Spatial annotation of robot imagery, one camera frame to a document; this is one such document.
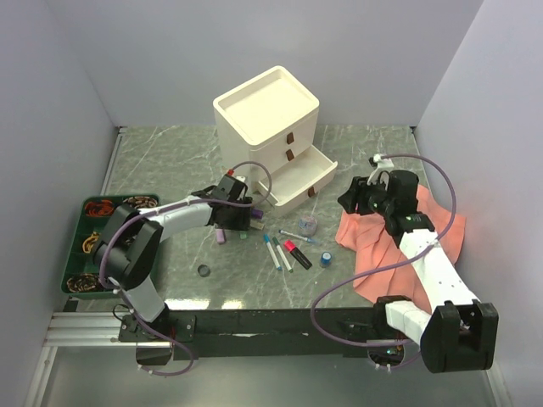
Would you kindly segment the white eraser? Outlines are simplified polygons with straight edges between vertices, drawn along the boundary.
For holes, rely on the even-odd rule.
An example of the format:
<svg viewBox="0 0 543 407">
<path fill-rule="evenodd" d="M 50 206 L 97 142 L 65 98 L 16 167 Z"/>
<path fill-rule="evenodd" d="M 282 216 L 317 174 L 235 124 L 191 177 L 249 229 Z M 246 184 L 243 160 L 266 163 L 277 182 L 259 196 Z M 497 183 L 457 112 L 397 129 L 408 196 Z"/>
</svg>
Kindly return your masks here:
<svg viewBox="0 0 543 407">
<path fill-rule="evenodd" d="M 264 225 L 258 221 L 255 221 L 255 220 L 252 220 L 250 222 L 250 227 L 251 228 L 254 228 L 254 229 L 257 229 L 257 230 L 263 230 L 264 229 Z"/>
</svg>

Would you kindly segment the white bottom drawer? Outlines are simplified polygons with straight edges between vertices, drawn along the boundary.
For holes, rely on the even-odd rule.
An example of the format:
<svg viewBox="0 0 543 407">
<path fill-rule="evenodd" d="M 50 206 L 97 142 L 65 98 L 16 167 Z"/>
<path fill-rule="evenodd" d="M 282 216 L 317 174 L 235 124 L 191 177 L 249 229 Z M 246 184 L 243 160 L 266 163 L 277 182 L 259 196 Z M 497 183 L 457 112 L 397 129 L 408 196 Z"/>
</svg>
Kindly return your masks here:
<svg viewBox="0 0 543 407">
<path fill-rule="evenodd" d="M 338 167 L 315 146 L 301 153 L 265 148 L 256 156 L 271 174 L 271 194 L 268 201 L 277 209 L 289 210 L 322 190 L 333 178 Z"/>
</svg>

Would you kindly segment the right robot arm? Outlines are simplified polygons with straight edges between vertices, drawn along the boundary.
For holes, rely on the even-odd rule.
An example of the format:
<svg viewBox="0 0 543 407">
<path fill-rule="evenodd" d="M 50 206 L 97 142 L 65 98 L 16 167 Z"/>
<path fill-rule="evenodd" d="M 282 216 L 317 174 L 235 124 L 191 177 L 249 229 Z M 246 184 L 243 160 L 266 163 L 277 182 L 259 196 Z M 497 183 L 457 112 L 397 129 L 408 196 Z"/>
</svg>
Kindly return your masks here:
<svg viewBox="0 0 543 407">
<path fill-rule="evenodd" d="M 380 337 L 402 332 L 429 371 L 488 370 L 498 312 L 457 274 L 466 220 L 442 208 L 408 170 L 353 178 L 338 199 L 336 241 L 355 252 L 353 288 L 374 302 Z"/>
</svg>

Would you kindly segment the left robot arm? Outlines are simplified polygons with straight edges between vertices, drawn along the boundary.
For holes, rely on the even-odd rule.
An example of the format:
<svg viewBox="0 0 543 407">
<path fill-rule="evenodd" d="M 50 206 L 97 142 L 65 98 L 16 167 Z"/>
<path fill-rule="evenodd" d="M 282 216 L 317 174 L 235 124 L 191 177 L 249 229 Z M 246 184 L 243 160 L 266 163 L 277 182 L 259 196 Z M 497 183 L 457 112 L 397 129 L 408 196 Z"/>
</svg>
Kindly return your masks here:
<svg viewBox="0 0 543 407">
<path fill-rule="evenodd" d="M 196 227 L 247 231 L 252 197 L 240 179 L 224 175 L 216 186 L 194 192 L 183 200 L 149 209 L 122 204 L 114 210 L 92 247 L 100 284 L 119 292 L 141 318 L 139 330 L 149 340 L 164 338 L 170 321 L 164 300 L 150 273 L 160 244 Z"/>
</svg>

